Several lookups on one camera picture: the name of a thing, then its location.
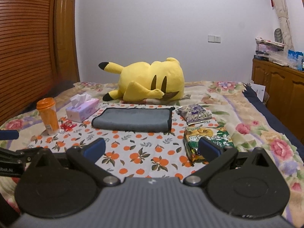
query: pikachu plush toy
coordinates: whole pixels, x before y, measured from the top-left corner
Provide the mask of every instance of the pikachu plush toy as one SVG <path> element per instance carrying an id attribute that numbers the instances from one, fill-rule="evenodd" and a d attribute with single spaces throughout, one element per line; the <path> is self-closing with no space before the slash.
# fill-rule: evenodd
<path id="1" fill-rule="evenodd" d="M 179 61 L 169 57 L 165 62 L 133 63 L 123 67 L 103 62 L 99 67 L 113 74 L 120 74 L 118 89 L 110 91 L 102 99 L 110 101 L 123 98 L 133 102 L 143 99 L 178 100 L 184 94 L 184 74 Z"/>

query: plastic cup with orange lid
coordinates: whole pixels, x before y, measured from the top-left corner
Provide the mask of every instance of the plastic cup with orange lid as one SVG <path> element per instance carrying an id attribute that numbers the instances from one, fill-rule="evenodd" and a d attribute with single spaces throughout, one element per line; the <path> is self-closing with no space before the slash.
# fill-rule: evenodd
<path id="1" fill-rule="evenodd" d="M 37 102 L 37 110 L 49 135 L 56 135 L 60 130 L 55 104 L 56 102 L 52 97 Z"/>

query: purple tissue box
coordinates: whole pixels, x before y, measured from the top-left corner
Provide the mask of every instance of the purple tissue box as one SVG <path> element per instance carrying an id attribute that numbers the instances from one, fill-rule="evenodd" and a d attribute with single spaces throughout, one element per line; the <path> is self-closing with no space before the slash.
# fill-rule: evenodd
<path id="1" fill-rule="evenodd" d="M 98 111 L 99 99 L 93 98 L 89 101 L 84 102 L 77 108 L 73 108 L 72 106 L 66 108 L 66 115 L 69 120 L 74 122 L 83 122 L 89 116 L 93 115 L 96 111 Z"/>

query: white paper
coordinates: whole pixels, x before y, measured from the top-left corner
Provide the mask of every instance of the white paper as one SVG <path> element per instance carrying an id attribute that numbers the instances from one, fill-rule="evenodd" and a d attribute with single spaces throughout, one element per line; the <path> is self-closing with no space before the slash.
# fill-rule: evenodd
<path id="1" fill-rule="evenodd" d="M 84 94 L 77 94 L 70 98 L 73 108 L 77 108 L 81 104 L 83 104 L 86 101 L 89 101 L 92 99 L 92 96 L 90 94 L 84 93 Z"/>
<path id="2" fill-rule="evenodd" d="M 259 98 L 259 100 L 263 102 L 266 87 L 258 84 L 250 84 L 250 86 L 257 93 L 256 95 Z"/>

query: curtain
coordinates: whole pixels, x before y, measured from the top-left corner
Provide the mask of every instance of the curtain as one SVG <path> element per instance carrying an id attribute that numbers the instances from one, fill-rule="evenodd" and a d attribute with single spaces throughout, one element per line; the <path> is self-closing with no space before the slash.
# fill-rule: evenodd
<path id="1" fill-rule="evenodd" d="M 280 21 L 280 27 L 283 34 L 283 39 L 285 43 L 285 50 L 293 50 L 293 43 L 291 38 L 291 32 L 290 32 L 290 22 L 288 18 L 288 10 L 286 6 L 285 0 L 273 0 L 273 3 L 276 8 L 277 15 L 279 17 Z"/>

